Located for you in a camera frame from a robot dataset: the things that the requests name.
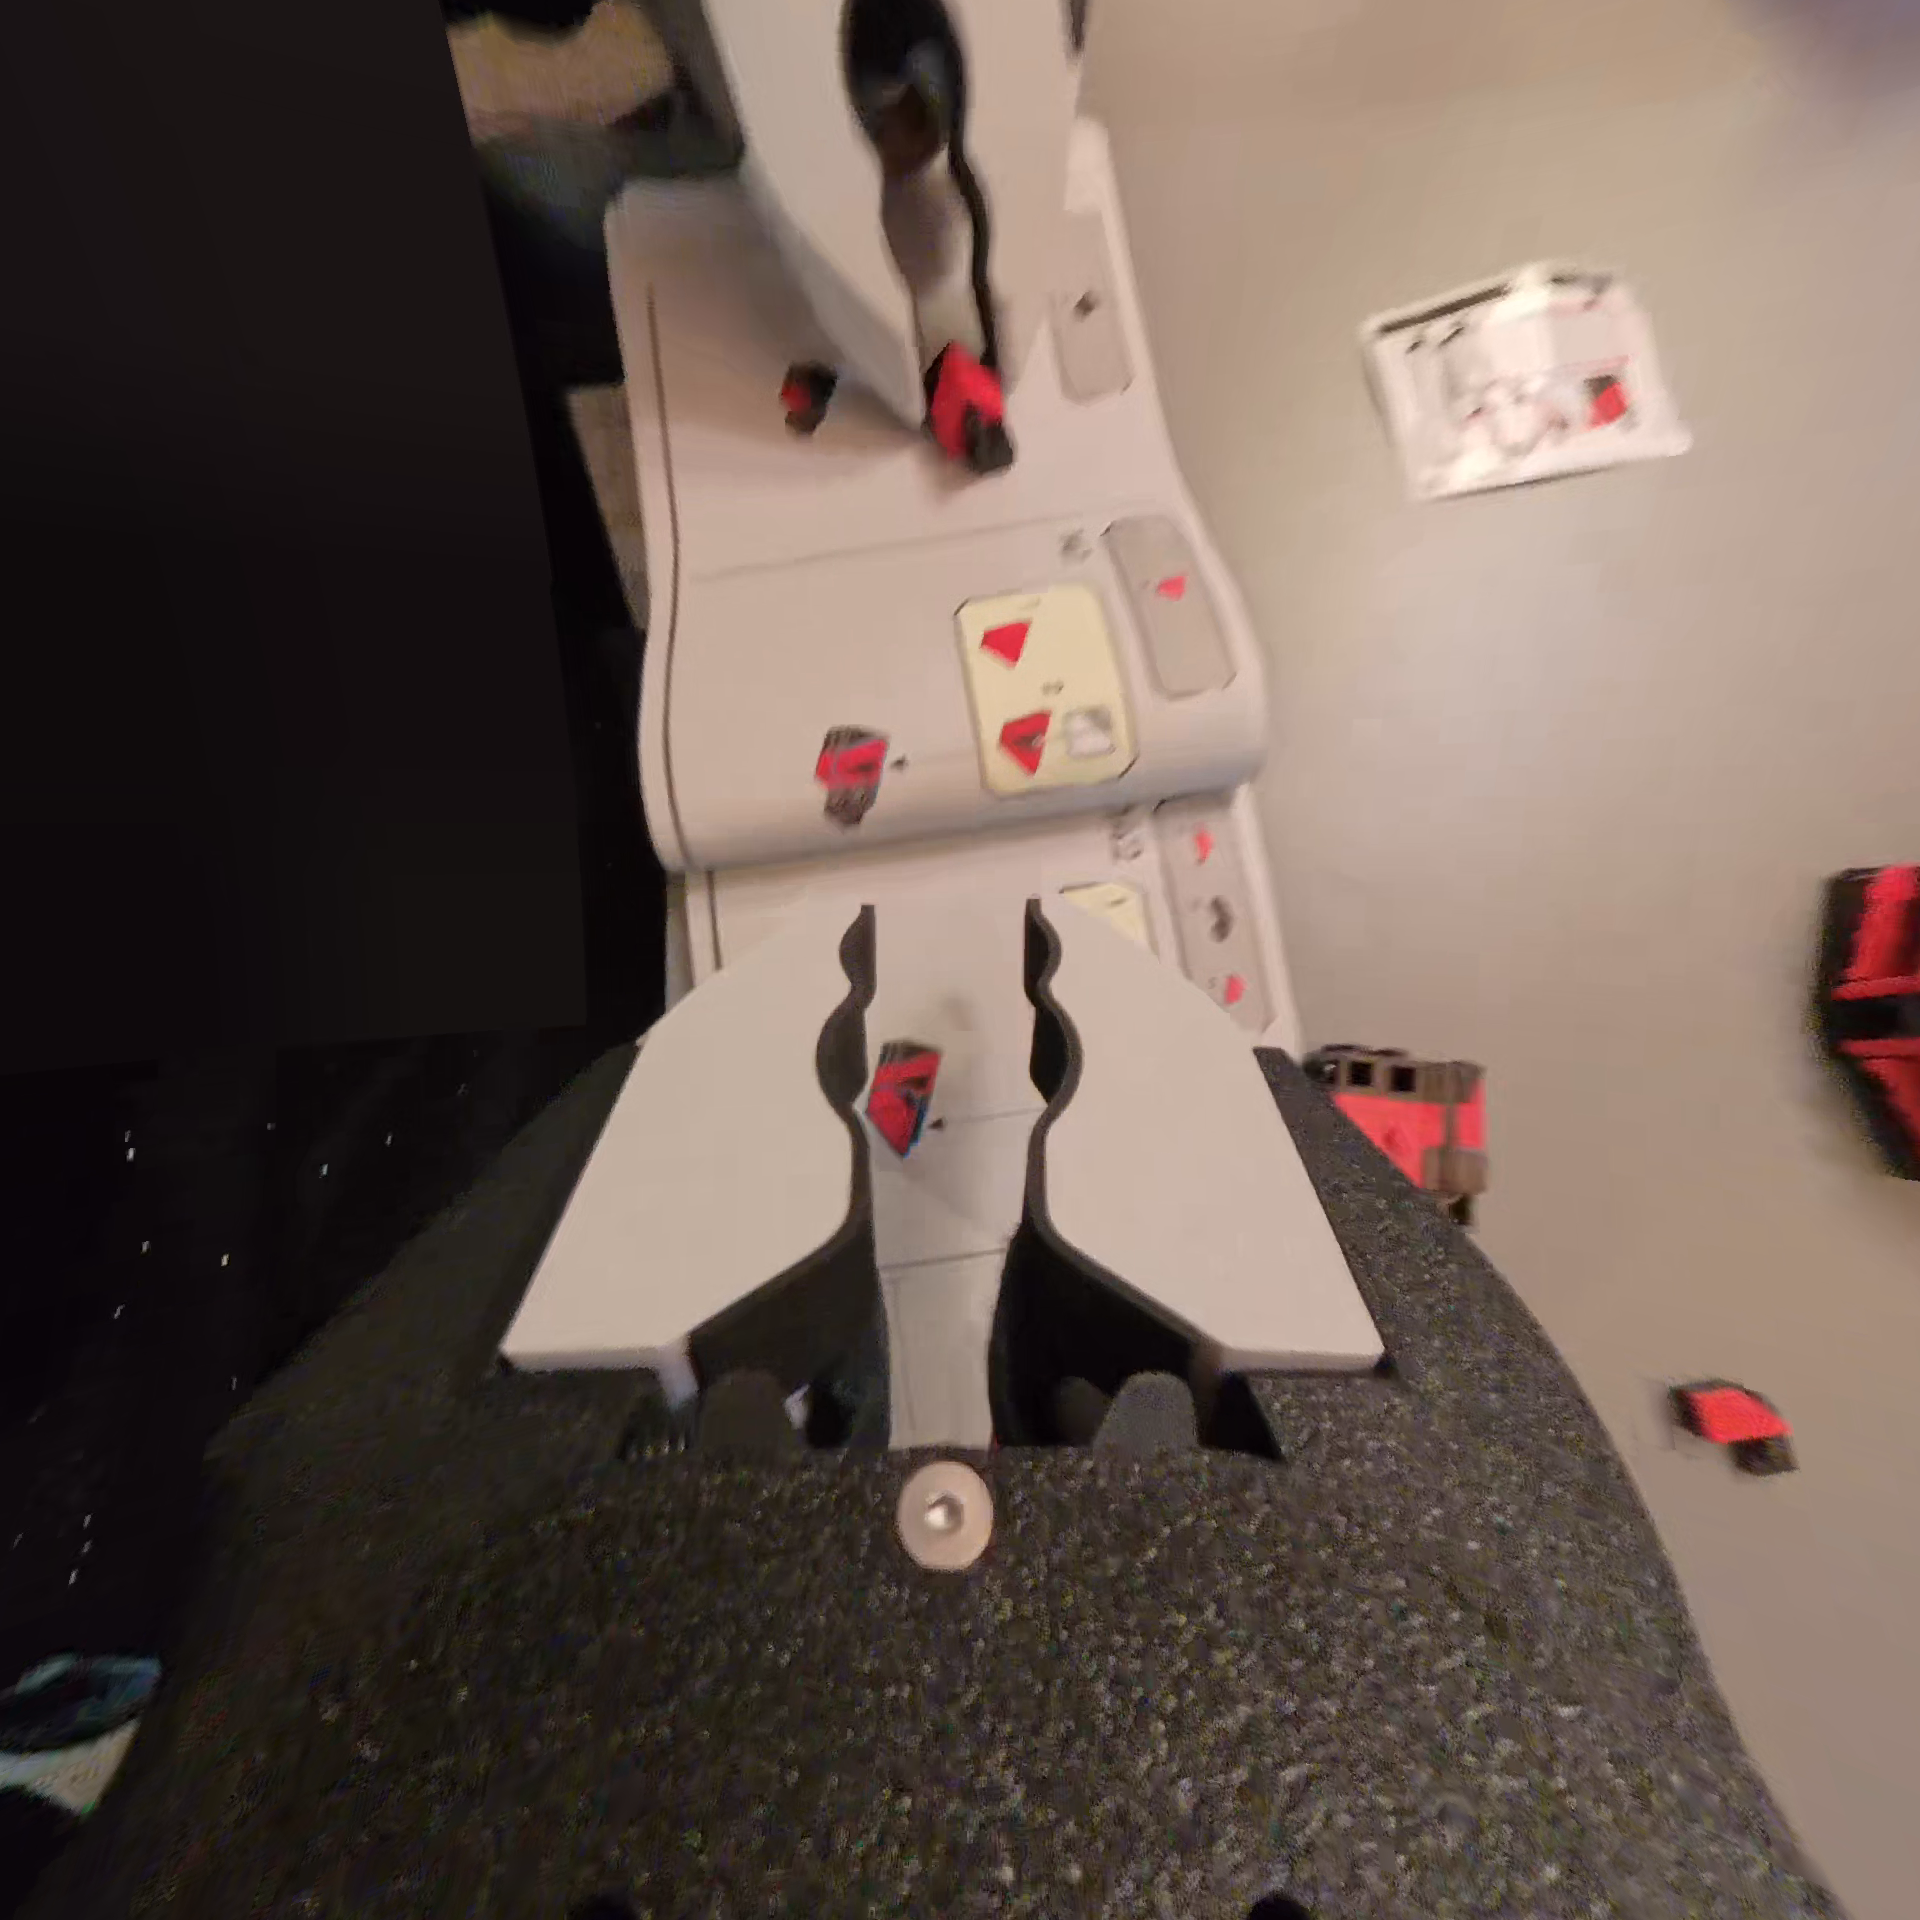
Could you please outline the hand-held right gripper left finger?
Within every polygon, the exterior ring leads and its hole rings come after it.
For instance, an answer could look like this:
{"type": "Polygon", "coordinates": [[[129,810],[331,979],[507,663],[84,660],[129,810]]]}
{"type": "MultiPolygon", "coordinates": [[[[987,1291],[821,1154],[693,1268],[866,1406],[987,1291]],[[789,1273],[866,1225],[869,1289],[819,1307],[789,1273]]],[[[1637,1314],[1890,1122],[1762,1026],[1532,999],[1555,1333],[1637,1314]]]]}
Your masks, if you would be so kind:
{"type": "Polygon", "coordinates": [[[873,908],[814,905],[657,1022],[500,1337],[512,1370],[652,1373],[686,1406],[853,1353],[880,1307],[876,973],[873,908]]]}

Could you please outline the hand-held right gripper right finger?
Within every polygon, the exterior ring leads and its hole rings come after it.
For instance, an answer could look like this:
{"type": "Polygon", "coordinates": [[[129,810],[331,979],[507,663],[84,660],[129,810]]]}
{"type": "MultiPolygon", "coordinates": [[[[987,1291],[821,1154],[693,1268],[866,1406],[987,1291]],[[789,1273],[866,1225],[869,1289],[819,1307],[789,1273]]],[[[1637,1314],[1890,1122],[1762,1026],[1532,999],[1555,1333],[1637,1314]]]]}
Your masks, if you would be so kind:
{"type": "Polygon", "coordinates": [[[1024,1225],[1181,1370],[1365,1375],[1385,1355],[1254,1044],[1074,902],[1024,910],[1024,1225]]]}

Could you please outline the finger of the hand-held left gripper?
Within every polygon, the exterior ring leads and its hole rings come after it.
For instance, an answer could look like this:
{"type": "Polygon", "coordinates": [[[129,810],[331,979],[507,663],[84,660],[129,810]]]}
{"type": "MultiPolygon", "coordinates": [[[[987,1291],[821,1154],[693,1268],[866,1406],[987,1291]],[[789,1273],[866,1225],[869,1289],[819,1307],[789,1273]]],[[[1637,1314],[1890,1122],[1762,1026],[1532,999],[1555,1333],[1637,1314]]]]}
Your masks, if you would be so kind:
{"type": "Polygon", "coordinates": [[[880,222],[842,3],[709,3],[750,204],[833,362],[900,422],[925,414],[917,309],[880,222]]]}
{"type": "Polygon", "coordinates": [[[933,171],[942,269],[933,345],[1016,377],[1040,335],[1065,227],[1089,5],[948,3],[952,127],[933,171]]]}

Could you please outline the red black brick subassembly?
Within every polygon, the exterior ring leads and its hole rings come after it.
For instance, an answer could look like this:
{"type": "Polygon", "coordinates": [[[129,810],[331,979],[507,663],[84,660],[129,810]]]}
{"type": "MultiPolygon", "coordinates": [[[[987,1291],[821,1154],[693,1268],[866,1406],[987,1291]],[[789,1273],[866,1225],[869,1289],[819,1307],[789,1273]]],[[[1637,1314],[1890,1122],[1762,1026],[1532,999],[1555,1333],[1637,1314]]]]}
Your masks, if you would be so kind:
{"type": "Polygon", "coordinates": [[[1402,1178],[1458,1228],[1474,1228],[1491,1180],[1478,1062],[1326,1044],[1305,1057],[1304,1069],[1402,1178]]]}

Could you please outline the small black red brick assembly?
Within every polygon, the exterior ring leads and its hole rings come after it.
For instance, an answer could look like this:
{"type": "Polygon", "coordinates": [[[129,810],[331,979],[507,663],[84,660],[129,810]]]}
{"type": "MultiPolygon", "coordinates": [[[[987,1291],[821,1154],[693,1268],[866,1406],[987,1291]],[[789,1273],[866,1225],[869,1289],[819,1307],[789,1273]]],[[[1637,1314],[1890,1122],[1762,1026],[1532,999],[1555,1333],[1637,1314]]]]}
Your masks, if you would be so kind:
{"type": "Polygon", "coordinates": [[[1016,461],[1000,372],[960,343],[942,348],[925,371],[925,431],[934,447],[971,476],[1016,461]]]}

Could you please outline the white instruction booklet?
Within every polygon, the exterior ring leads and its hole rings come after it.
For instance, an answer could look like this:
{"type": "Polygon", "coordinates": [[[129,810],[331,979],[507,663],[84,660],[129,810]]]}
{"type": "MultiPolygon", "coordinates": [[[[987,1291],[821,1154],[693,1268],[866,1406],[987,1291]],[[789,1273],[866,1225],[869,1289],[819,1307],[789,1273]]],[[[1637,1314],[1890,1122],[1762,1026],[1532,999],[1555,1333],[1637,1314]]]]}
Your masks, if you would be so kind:
{"type": "Polygon", "coordinates": [[[645,564],[641,790],[690,981],[786,914],[869,905],[888,1042],[937,1053],[920,1140],[872,1147],[893,1443],[993,1443],[987,1341],[1022,1212],[1024,905],[1080,905],[1254,1044],[1301,1019],[1254,780],[1265,650],[1177,463],[1114,149],[1073,127],[1016,463],[966,478],[826,362],[742,185],[637,182],[609,279],[645,564]]]}

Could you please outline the red curved brick black plate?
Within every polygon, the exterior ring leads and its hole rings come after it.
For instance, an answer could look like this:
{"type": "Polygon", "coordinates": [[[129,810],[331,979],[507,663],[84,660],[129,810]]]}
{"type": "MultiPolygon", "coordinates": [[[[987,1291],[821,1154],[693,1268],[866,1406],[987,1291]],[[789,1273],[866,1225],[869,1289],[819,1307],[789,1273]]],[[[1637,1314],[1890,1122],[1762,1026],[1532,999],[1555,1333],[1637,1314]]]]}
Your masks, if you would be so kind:
{"type": "Polygon", "coordinates": [[[1800,1469],[1793,1427],[1757,1390],[1732,1381],[1689,1381],[1667,1387],[1673,1427],[1724,1454],[1736,1473],[1776,1478],[1800,1469]]]}

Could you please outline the white sticker sheet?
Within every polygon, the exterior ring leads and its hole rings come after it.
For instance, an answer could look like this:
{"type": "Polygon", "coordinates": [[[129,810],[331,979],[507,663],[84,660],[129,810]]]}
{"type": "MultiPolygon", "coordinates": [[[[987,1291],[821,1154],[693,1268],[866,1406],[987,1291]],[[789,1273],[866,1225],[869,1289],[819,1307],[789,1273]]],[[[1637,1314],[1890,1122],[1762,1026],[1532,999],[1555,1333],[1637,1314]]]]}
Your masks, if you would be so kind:
{"type": "Polygon", "coordinates": [[[1360,356],[1419,501],[1678,459],[1691,429],[1618,271],[1532,261],[1360,324],[1360,356]]]}

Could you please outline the red brick-built toy car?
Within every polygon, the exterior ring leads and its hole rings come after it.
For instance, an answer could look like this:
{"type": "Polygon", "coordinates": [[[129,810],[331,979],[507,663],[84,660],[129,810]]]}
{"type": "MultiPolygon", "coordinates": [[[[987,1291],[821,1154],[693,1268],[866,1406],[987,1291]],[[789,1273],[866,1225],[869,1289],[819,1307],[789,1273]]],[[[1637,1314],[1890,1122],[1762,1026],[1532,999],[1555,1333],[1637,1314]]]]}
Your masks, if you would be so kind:
{"type": "Polygon", "coordinates": [[[1813,1019],[1878,1163],[1918,1181],[1918,867],[1832,875],[1819,898],[1813,1019]]]}

